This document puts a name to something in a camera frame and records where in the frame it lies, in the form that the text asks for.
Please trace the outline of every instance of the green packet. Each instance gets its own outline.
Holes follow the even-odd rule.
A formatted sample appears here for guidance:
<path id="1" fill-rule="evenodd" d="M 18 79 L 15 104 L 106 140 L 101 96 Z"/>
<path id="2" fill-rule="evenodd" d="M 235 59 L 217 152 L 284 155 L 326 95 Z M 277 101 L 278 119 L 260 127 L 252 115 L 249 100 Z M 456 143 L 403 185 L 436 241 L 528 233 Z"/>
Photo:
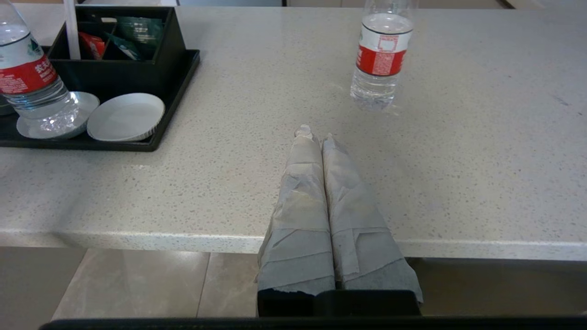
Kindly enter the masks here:
<path id="1" fill-rule="evenodd" d="M 110 41 L 114 42 L 118 49 L 120 49 L 123 53 L 126 54 L 126 56 L 130 57 L 133 60 L 143 60 L 141 53 L 132 42 L 125 40 L 123 38 L 119 38 L 115 35 L 111 35 L 110 33 L 107 33 L 106 35 L 108 36 L 108 39 L 110 39 Z"/>
<path id="2" fill-rule="evenodd" d="M 153 56 L 163 37 L 163 20 L 159 18 L 117 16 L 120 36 L 132 41 L 145 56 Z"/>

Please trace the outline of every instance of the white pole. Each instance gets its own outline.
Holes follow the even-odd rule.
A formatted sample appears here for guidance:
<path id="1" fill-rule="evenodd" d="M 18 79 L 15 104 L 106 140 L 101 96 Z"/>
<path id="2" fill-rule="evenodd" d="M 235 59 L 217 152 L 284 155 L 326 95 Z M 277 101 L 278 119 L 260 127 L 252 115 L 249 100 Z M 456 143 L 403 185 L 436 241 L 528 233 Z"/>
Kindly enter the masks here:
<path id="1" fill-rule="evenodd" d="M 82 59 L 79 53 L 79 38 L 77 37 L 77 17 L 75 15 L 75 0 L 64 0 L 65 28 L 68 33 L 69 58 Z"/>

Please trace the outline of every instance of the wrapped object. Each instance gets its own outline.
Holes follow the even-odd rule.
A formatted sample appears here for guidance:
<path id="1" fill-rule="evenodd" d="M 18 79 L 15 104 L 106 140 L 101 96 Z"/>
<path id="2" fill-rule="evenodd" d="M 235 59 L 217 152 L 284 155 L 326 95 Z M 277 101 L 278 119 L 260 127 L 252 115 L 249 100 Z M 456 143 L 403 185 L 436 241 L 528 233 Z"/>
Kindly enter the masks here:
<path id="1" fill-rule="evenodd" d="M 116 17 L 121 36 L 132 41 L 140 53 L 150 58 L 163 37 L 163 21 L 158 18 Z"/>
<path id="2" fill-rule="evenodd" d="M 80 36 L 80 40 L 82 41 L 82 45 L 89 53 L 92 54 L 94 59 L 102 59 L 102 56 L 104 56 L 104 51 L 106 50 L 106 44 L 104 41 L 100 37 L 89 35 L 84 32 L 78 32 L 78 34 Z"/>
<path id="3" fill-rule="evenodd" d="M 310 127 L 296 132 L 279 199 L 259 250 L 258 290 L 317 295 L 335 289 L 322 153 Z"/>
<path id="4" fill-rule="evenodd" d="M 410 290 L 422 302 L 416 273 L 346 148 L 329 134 L 322 157 L 336 280 L 343 289 Z"/>

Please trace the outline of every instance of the red packet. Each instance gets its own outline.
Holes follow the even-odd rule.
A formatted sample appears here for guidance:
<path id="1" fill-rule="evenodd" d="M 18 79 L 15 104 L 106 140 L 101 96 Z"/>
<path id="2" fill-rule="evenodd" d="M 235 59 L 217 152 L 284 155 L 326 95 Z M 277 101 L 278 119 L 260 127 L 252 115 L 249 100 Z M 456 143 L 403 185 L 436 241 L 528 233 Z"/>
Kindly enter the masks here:
<path id="1" fill-rule="evenodd" d="M 104 50 L 106 49 L 104 41 L 98 38 L 97 36 L 89 35 L 84 32 L 78 32 L 80 36 L 80 41 L 84 48 L 92 53 L 94 59 L 102 59 L 104 55 Z"/>

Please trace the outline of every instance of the tiled floor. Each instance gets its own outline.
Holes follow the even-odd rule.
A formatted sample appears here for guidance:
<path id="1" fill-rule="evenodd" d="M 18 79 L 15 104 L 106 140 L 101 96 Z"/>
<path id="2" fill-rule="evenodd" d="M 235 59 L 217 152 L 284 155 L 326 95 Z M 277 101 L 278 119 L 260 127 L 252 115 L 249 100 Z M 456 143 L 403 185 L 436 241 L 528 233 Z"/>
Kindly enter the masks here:
<path id="1" fill-rule="evenodd" d="M 208 253 L 87 251 L 53 319 L 195 317 Z"/>
<path id="2" fill-rule="evenodd" d="M 585 263 L 410 262 L 424 292 L 425 315 L 560 315 L 587 310 Z M 252 317 L 257 270 L 257 256 L 252 254 L 88 250 L 53 318 Z"/>
<path id="3" fill-rule="evenodd" d="M 53 319 L 255 316 L 256 255 L 94 249 L 82 255 L 70 249 L 0 248 L 1 328 L 36 329 L 53 311 Z M 425 315 L 587 311 L 585 262 L 415 259 L 410 264 L 424 292 Z"/>
<path id="4" fill-rule="evenodd" d="M 86 250 L 0 247 L 0 329 L 51 320 Z"/>

